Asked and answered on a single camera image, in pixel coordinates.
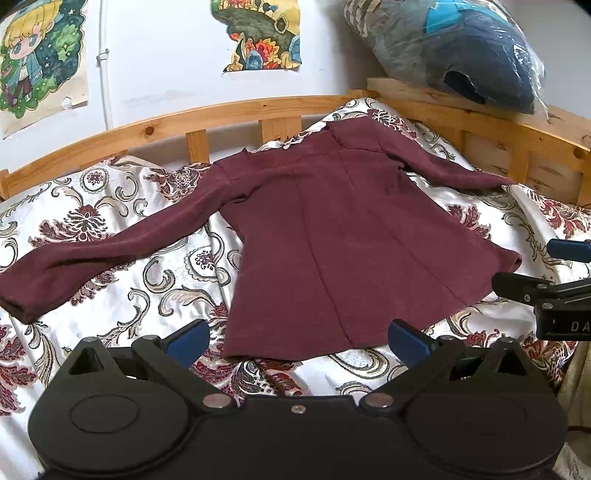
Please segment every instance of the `shirt sleeve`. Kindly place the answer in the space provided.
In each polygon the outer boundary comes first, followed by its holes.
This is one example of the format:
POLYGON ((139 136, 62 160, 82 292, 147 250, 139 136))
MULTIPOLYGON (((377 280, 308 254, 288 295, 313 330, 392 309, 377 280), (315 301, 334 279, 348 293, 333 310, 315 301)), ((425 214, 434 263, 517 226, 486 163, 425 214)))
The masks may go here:
POLYGON ((401 160, 410 170, 427 180, 457 189, 485 190, 513 185, 506 177, 468 170, 457 163, 438 157, 390 127, 372 121, 376 140, 386 155, 401 160))
POLYGON ((23 323, 34 322, 67 302, 91 278, 198 230, 235 197, 233 185, 214 164, 191 195, 111 238, 36 248, 0 274, 0 307, 23 323))

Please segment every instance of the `bed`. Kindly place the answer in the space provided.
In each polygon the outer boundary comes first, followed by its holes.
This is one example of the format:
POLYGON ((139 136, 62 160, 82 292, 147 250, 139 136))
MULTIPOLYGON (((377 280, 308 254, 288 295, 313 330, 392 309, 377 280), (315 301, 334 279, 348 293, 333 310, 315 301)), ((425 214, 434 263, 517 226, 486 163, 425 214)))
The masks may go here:
MULTIPOLYGON (((15 172, 1 172, 0 196, 5 201, 0 203, 0 274, 40 245, 106 238, 190 194, 209 168, 208 129, 258 121, 261 149, 289 148, 321 130, 325 122, 368 115, 397 134, 416 139, 441 161, 501 172, 518 182, 494 192, 459 192, 409 173, 421 190, 465 227, 520 252, 519 273, 557 283, 589 278, 588 265, 552 259, 545 245, 551 238, 586 239, 591 210, 552 199, 548 182, 545 194, 528 186, 535 155, 550 156, 560 168, 576 172, 580 189, 575 202, 591 202, 589 147, 556 131, 572 132, 575 127, 549 125, 544 130, 529 118, 476 111, 455 104, 455 99, 383 79, 370 80, 369 87, 380 91, 247 100, 165 115, 88 138, 15 172), (302 132, 302 117, 309 115, 325 116, 302 132), (176 171, 127 154, 131 148, 177 135, 186 136, 191 163, 176 171), (469 135, 508 146, 503 149, 510 156, 508 168, 497 158, 479 166, 468 162, 462 152, 469 135)), ((586 125, 578 123, 577 128, 586 125)), ((556 193, 564 198, 566 190, 571 194, 563 185, 556 193)), ((0 479, 28 480, 41 471, 27 437, 28 415, 83 337, 97 336, 107 346, 128 346, 140 335, 164 337, 194 319, 205 319, 210 346, 193 370, 238 401, 248 394, 350 394, 358 400, 404 372, 406 367, 387 346, 304 362, 249 359, 231 364, 222 359, 220 347, 241 248, 236 233, 217 213, 194 234, 149 258, 89 281, 68 303, 35 324, 22 325, 0 309, 0 479)), ((483 347, 502 335, 517 338, 556 390, 576 347, 574 342, 536 339, 531 308, 494 294, 426 332, 434 337, 455 335, 483 347)), ((576 479, 572 472, 578 469, 582 474, 586 468, 565 446, 557 472, 576 479)))

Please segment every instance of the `plastic bag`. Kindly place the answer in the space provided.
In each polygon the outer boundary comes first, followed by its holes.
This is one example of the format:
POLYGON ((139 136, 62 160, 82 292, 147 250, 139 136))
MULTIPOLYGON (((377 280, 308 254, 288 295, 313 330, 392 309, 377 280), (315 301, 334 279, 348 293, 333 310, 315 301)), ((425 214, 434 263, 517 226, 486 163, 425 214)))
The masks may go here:
POLYGON ((547 112, 544 64, 499 0, 348 0, 345 18, 389 77, 481 105, 547 112))

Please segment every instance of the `poster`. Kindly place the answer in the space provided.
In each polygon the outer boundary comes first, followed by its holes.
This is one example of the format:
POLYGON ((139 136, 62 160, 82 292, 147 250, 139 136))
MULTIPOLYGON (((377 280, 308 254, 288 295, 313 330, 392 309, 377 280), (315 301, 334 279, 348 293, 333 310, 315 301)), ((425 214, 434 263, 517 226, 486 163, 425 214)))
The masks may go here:
POLYGON ((236 41, 224 72, 295 69, 301 65, 297 0, 212 0, 212 13, 236 41))
POLYGON ((0 25, 2 137, 88 100, 87 0, 37 0, 0 25))

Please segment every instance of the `white satin bedspread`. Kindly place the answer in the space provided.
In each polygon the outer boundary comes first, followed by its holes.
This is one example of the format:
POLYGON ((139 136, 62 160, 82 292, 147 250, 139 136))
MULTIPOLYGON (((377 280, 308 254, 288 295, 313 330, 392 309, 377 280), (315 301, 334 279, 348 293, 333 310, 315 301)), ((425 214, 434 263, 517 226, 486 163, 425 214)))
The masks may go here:
MULTIPOLYGON (((441 161, 473 169, 444 139, 398 118, 374 100, 353 100, 324 120, 358 115, 371 115, 399 134, 416 138, 441 161)), ((307 132, 318 131, 323 125, 319 122, 307 132)), ((271 142, 263 148, 288 146, 271 142)), ((13 197, 0 205, 0 273, 42 244, 93 241, 120 232, 189 194, 205 169, 207 165, 194 164, 172 173, 110 160, 13 197)), ((587 238, 591 212, 545 199, 524 186, 475 196, 432 187, 415 174, 411 177, 467 228, 520 252, 523 265, 519 273, 557 283, 589 277, 586 264, 552 260, 544 246, 556 237, 587 238)), ((433 235, 437 241, 437 232, 433 235)), ((0 479, 32 480, 41 471, 27 437, 28 416, 56 369, 86 336, 98 336, 107 346, 128 346, 138 336, 165 337, 196 318, 206 319, 212 333, 210 348, 194 370, 238 399, 277 392, 351 394, 358 399, 405 370, 387 346, 304 362, 252 359, 229 364, 222 360, 219 352, 241 248, 238 237, 217 213, 206 228, 175 245, 88 282, 69 303, 39 323, 24 326, 0 309, 0 479)), ((536 340, 534 331, 530 307, 491 294, 441 320, 427 333, 434 337, 451 334, 479 346, 489 346, 501 335, 518 338, 548 380, 558 385, 575 345, 536 340)), ((440 414, 444 412, 434 412, 434 416, 440 414)), ((575 480, 576 468, 580 472, 586 468, 577 462, 565 448, 556 470, 575 480)))

